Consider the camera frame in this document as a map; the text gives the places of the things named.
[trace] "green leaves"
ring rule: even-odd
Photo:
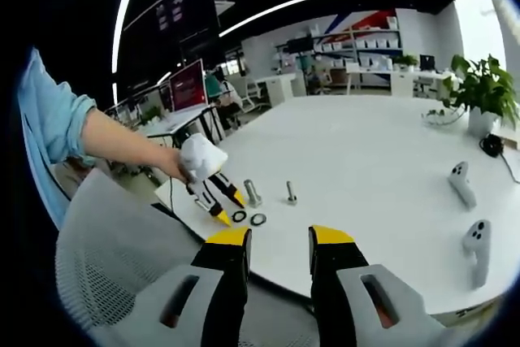
[[[454,89],[451,77],[443,80],[443,85],[449,92],[449,99],[442,101],[444,107],[460,107],[472,109],[479,107],[484,113],[489,111],[502,118],[507,118],[516,126],[520,120],[515,102],[513,77],[491,55],[486,60],[467,61],[455,54],[452,59],[452,69],[461,71],[464,80]]]

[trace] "desk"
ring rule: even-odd
[[[520,185],[502,159],[489,158],[465,135],[467,118],[428,128],[421,114],[440,108],[421,98],[316,96],[294,98],[245,125],[220,147],[224,173],[246,194],[253,180],[267,222],[252,227],[251,271],[310,296],[308,227],[352,235],[369,263],[381,263],[422,294],[429,314],[453,313],[491,300],[514,281],[520,264]],[[448,183],[460,161],[470,164],[478,205],[468,211]],[[296,206],[285,203],[291,180]],[[203,239],[223,226],[173,181],[177,215]],[[156,194],[170,205],[170,184]],[[214,195],[232,214],[237,207]],[[477,219],[492,224],[487,283],[470,288],[462,237]],[[249,219],[235,226],[249,226]]]
[[[212,105],[199,105],[180,113],[169,113],[159,122],[155,124],[147,123],[147,125],[137,129],[137,131],[147,137],[167,133],[174,134],[197,120],[199,120],[200,125],[196,124],[196,130],[205,134],[215,144],[218,144],[219,141],[225,138],[219,115]]]
[[[350,87],[352,86],[352,74],[363,74],[363,75],[390,75],[390,87],[392,89],[392,96],[398,96],[402,98],[411,98],[414,94],[414,80],[419,77],[442,81],[447,77],[456,79],[452,72],[429,72],[429,71],[380,71],[370,68],[360,68],[357,71],[347,72],[349,74],[347,79],[347,95],[350,95]],[[437,90],[437,98],[445,98],[442,89]]]
[[[286,73],[283,75],[275,75],[255,79],[256,84],[265,83],[267,87],[267,94],[271,106],[278,106],[289,99],[294,98],[292,80],[295,80],[296,73]]]

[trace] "white flower pot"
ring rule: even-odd
[[[498,119],[498,115],[486,111],[482,113],[480,107],[474,107],[470,112],[470,122],[468,124],[468,133],[471,136],[482,140],[491,133],[493,125]]]

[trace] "person's hand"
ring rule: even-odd
[[[176,178],[183,183],[188,182],[189,174],[180,164],[180,151],[177,148],[162,147],[156,167],[165,174]]]

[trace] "floor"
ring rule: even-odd
[[[346,89],[338,89],[335,88],[331,92],[332,94],[345,94]],[[352,89],[351,94],[370,94],[370,95],[390,95],[390,91],[384,89],[361,89],[356,90]],[[242,114],[239,116],[239,120],[241,122],[241,126],[246,125],[247,123],[254,121],[258,118],[264,111],[252,111],[247,114]],[[158,198],[154,194],[155,186],[152,182],[146,177],[145,174],[141,173],[137,176],[123,175],[118,178],[118,182],[128,191],[134,193],[137,197],[139,197],[143,202],[146,203],[155,203],[158,202]],[[496,300],[485,310],[481,311],[478,314],[468,315],[468,317],[457,320],[454,323],[449,324],[450,327],[460,327],[466,330],[471,330],[473,332],[477,332],[479,329],[485,327],[489,321],[492,319],[493,315],[496,313],[498,307],[500,306],[500,299]]]

